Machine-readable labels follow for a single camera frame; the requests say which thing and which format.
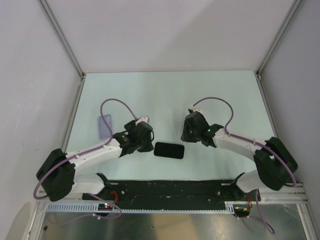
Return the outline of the black phone case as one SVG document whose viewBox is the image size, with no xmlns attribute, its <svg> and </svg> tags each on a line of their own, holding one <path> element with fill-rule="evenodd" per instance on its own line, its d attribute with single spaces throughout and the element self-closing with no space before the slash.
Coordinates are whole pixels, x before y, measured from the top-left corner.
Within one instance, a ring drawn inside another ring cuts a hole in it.
<svg viewBox="0 0 320 240">
<path fill-rule="evenodd" d="M 157 157 L 182 160 L 185 147 L 182 144 L 156 142 L 153 153 Z"/>
</svg>

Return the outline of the lilac phone case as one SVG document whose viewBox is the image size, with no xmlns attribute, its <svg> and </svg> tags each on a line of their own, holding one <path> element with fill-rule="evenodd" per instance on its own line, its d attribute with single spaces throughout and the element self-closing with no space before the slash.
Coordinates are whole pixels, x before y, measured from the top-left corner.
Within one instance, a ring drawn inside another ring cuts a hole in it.
<svg viewBox="0 0 320 240">
<path fill-rule="evenodd" d="M 109 125 L 111 131 L 113 131 L 112 127 L 112 116 L 110 114 L 103 116 L 106 123 Z M 108 139 L 111 136 L 111 132 L 107 127 L 106 123 L 104 122 L 102 116 L 97 118 L 97 125 L 98 125 L 98 135 L 101 140 Z"/>
</svg>

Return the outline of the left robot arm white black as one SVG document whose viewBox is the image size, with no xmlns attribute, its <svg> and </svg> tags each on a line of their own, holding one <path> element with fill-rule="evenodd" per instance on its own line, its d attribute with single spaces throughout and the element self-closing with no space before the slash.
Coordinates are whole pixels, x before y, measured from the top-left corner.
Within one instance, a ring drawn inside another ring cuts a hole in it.
<svg viewBox="0 0 320 240">
<path fill-rule="evenodd" d="M 127 123 L 123 132 L 83 151 L 64 153 L 53 150 L 36 173 L 38 188 L 44 198 L 57 202 L 70 194 L 93 194 L 107 199 L 111 194 L 108 179 L 102 173 L 83 174 L 88 168 L 108 160 L 118 159 L 134 152 L 153 151 L 153 128 L 149 117 L 143 116 Z"/>
</svg>

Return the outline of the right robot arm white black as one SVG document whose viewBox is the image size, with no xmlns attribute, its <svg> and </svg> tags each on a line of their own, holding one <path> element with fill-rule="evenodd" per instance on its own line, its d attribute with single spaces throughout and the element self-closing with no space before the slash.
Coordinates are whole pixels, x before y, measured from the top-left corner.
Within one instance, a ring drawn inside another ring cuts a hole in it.
<svg viewBox="0 0 320 240">
<path fill-rule="evenodd" d="M 254 162 L 255 170 L 241 173 L 232 182 L 231 194 L 238 201 L 256 189 L 279 191 L 286 184 L 297 182 L 294 173 L 298 164 L 277 137 L 263 140 L 227 133 L 222 125 L 209 125 L 200 111 L 190 109 L 180 139 L 186 143 L 200 142 L 206 147 L 229 150 Z"/>
</svg>

